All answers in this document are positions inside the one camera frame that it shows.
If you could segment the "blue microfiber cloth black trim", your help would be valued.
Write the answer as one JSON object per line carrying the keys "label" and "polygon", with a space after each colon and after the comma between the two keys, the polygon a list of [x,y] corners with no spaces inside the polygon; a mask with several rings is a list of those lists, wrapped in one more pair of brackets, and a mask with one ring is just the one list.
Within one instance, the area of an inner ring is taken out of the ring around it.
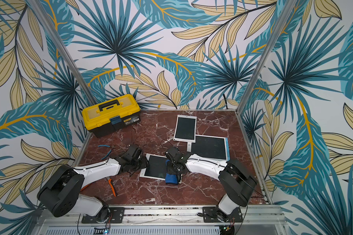
{"label": "blue microfiber cloth black trim", "polygon": [[173,163],[170,160],[167,160],[165,164],[166,164],[165,183],[167,185],[178,185],[180,181],[180,177],[177,174]]}

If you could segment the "white drawing tablet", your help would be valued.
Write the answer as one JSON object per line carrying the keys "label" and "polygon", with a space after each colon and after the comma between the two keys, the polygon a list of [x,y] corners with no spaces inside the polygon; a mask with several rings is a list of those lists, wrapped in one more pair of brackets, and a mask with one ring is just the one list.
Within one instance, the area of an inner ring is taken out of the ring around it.
{"label": "white drawing tablet", "polygon": [[197,117],[178,115],[173,140],[179,142],[195,143],[196,125]]}
{"label": "white drawing tablet", "polygon": [[140,177],[162,180],[165,182],[166,176],[166,161],[168,160],[165,156],[146,154],[146,158],[149,161],[149,166],[142,169]]}

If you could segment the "white drawing tablet front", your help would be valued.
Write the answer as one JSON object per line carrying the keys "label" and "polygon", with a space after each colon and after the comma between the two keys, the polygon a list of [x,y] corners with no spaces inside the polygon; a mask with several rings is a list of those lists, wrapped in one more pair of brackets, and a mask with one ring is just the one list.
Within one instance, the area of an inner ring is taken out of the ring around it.
{"label": "white drawing tablet front", "polygon": [[178,115],[173,140],[179,142],[195,143],[196,125],[197,117]]}

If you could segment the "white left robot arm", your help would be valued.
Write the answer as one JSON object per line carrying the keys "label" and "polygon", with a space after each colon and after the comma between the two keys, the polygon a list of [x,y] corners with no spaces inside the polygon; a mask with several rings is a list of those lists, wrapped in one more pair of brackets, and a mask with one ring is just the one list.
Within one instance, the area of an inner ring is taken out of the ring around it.
{"label": "white left robot arm", "polygon": [[92,217],[98,223],[112,218],[109,206],[96,197],[81,194],[81,190],[104,178],[123,173],[135,173],[149,165],[138,145],[130,145],[119,157],[85,166],[60,166],[37,194],[37,199],[54,217],[78,213]]}

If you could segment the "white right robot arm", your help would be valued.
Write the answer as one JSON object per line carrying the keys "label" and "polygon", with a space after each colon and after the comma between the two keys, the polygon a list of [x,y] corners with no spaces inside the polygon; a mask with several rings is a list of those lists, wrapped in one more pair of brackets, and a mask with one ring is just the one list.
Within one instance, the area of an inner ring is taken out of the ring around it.
{"label": "white right robot arm", "polygon": [[218,180],[225,190],[224,196],[215,207],[203,207],[198,216],[205,223],[243,222],[247,207],[257,182],[246,167],[236,159],[229,161],[213,160],[190,152],[182,153],[172,147],[165,152],[166,183],[178,184],[183,174],[198,173]]}

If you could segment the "blue framed drawing tablet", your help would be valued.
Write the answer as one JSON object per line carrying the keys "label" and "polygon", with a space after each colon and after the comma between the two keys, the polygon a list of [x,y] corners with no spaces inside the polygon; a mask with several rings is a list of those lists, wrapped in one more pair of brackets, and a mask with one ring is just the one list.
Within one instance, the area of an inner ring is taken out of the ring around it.
{"label": "blue framed drawing tablet", "polygon": [[230,160],[226,137],[196,135],[194,143],[187,143],[187,152],[215,160]]}

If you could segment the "yellow black toolbox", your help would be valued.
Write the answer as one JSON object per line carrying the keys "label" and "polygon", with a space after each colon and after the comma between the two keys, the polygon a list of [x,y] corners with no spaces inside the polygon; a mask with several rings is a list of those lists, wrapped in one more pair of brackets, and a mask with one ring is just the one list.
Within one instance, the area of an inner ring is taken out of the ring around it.
{"label": "yellow black toolbox", "polygon": [[140,121],[140,107],[131,94],[83,109],[84,126],[97,138]]}

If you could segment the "orange handled cutter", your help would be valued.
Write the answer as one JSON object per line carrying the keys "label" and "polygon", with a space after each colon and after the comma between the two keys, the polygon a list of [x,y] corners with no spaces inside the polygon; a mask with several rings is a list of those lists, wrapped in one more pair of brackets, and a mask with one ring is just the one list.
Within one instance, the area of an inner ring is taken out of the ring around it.
{"label": "orange handled cutter", "polygon": [[108,181],[108,184],[110,185],[112,194],[114,195],[114,197],[116,197],[117,194],[116,194],[112,179],[110,177],[106,177],[106,180]]}

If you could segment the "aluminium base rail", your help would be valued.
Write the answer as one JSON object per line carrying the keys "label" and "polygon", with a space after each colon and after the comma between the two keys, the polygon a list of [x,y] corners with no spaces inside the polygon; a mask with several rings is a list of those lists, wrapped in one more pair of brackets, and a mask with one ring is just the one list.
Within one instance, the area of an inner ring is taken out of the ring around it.
{"label": "aluminium base rail", "polygon": [[110,224],[93,223],[86,215],[55,218],[44,212],[33,235],[290,235],[277,205],[248,205],[228,222],[202,217],[207,205],[119,205]]}

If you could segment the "left aluminium corner post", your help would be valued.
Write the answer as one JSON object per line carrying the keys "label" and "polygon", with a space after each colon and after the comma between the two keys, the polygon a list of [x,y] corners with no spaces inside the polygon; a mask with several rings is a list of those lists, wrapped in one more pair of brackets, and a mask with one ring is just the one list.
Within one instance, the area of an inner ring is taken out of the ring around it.
{"label": "left aluminium corner post", "polygon": [[97,104],[95,98],[92,96],[85,83],[80,71],[78,70],[73,58],[69,54],[65,44],[63,43],[60,35],[57,32],[56,25],[53,25],[51,18],[47,15],[46,10],[42,6],[40,1],[28,1],[30,7],[34,10],[34,13],[40,23],[43,25],[45,31],[48,33],[50,38],[53,40],[56,49],[59,51],[61,57],[64,59],[65,64],[69,67],[70,71],[74,75],[76,81],[80,85],[80,88],[85,92],[86,97],[90,105]]}

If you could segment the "aluminium corner post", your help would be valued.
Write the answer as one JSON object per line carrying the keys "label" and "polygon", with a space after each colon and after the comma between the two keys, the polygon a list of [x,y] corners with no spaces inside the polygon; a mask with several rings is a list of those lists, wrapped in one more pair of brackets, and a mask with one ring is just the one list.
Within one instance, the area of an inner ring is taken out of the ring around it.
{"label": "aluminium corner post", "polygon": [[290,14],[292,13],[293,7],[295,6],[296,2],[297,2],[296,0],[293,0],[293,1],[287,1],[285,3],[285,6],[282,9],[281,14],[276,21],[275,29],[270,34],[269,40],[268,40],[267,44],[265,45],[263,53],[261,54],[261,57],[258,61],[258,64],[257,64],[257,66],[251,76],[251,79],[247,83],[246,90],[245,90],[243,96],[241,97],[241,101],[236,109],[236,114],[238,116],[243,112],[245,105],[246,105],[249,97],[251,96],[251,92],[252,92],[252,90],[257,82],[257,79],[261,73],[261,70],[262,70],[268,56],[271,54],[271,52],[277,42],[277,39],[279,38],[279,36],[283,30],[284,25],[287,23],[287,20],[288,20]]}
{"label": "aluminium corner post", "polygon": [[57,32],[56,25],[53,25],[51,18],[47,15],[46,10],[42,6],[40,1],[28,1],[30,7],[34,10],[34,13],[40,23],[43,25],[45,31],[48,33],[50,38],[53,40],[56,49],[59,51],[61,57],[64,59],[65,64],[69,67],[70,71],[74,75],[76,81],[80,85],[80,88],[85,92],[86,97],[90,105],[97,104],[95,98],[92,96],[85,83],[80,71],[78,70],[73,58],[69,54],[65,44],[63,43],[60,35]]}

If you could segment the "right aluminium corner post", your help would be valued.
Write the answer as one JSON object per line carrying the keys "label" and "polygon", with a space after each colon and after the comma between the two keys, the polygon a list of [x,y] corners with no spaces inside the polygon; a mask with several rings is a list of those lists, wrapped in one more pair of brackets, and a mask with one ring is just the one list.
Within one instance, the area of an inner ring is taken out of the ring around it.
{"label": "right aluminium corner post", "polygon": [[257,79],[261,73],[261,70],[262,70],[268,56],[271,54],[271,52],[277,42],[277,39],[279,38],[279,36],[283,30],[284,25],[287,23],[287,20],[288,20],[290,14],[292,13],[293,7],[295,6],[296,2],[297,2],[296,0],[293,0],[293,1],[287,1],[285,3],[285,6],[282,9],[281,14],[276,21],[275,29],[270,34],[269,40],[268,40],[267,44],[265,45],[263,53],[261,54],[261,57],[258,61],[258,64],[257,64],[257,66],[251,76],[251,79],[247,83],[246,90],[245,90],[243,96],[241,97],[241,101],[236,109],[236,114],[238,116],[243,112],[245,105],[246,105],[249,97],[251,96],[251,92],[252,92],[252,90],[257,82]]}

